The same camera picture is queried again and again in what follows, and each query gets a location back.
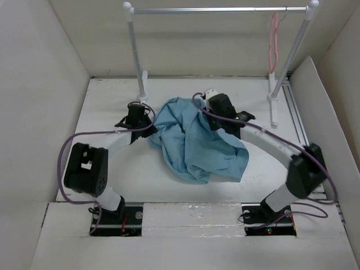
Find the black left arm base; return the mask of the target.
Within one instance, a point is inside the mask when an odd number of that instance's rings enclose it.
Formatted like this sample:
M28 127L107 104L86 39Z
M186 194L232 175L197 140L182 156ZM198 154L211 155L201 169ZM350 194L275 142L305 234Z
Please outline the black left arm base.
M89 208L88 211L92 214L90 236L138 237L142 235L143 204L126 203L122 217L103 209L99 219L98 207Z

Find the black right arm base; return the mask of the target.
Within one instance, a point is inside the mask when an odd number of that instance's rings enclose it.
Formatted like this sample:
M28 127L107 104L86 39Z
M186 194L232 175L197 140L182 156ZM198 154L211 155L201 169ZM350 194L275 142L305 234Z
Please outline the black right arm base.
M245 236L296 236L290 206L266 216L260 212L260 203L241 204L238 221L244 225Z

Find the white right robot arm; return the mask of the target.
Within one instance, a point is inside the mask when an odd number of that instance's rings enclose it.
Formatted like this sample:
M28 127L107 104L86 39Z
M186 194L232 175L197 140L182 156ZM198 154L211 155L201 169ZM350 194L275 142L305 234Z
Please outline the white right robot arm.
M328 178L319 145L301 147L263 129L255 116L237 112L229 97L209 89L201 95L204 105L196 103L210 125L212 132L231 146L247 142L278 160L286 169L284 184L267 195L254 215L271 222L290 204L308 199L309 195Z

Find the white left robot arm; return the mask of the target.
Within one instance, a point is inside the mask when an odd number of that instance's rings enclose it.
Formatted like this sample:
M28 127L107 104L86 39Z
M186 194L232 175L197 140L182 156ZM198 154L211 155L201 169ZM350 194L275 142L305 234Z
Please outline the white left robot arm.
M115 153L131 145L139 138L147 138L158 130L155 127L156 114L145 103L130 102L128 114L112 130L82 132L74 137L98 135L90 143L75 143L65 168L61 186L93 198L100 209L113 223L125 218L124 199L108 184L109 159Z

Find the light blue trousers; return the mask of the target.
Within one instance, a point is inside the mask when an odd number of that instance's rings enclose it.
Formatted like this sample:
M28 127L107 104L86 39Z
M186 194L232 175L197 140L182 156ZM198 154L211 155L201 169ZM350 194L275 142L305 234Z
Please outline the light blue trousers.
M159 110L150 146L162 151L166 165L182 182L207 184L212 175L239 182L249 162L245 145L224 129L212 131L195 106L200 99L169 99Z

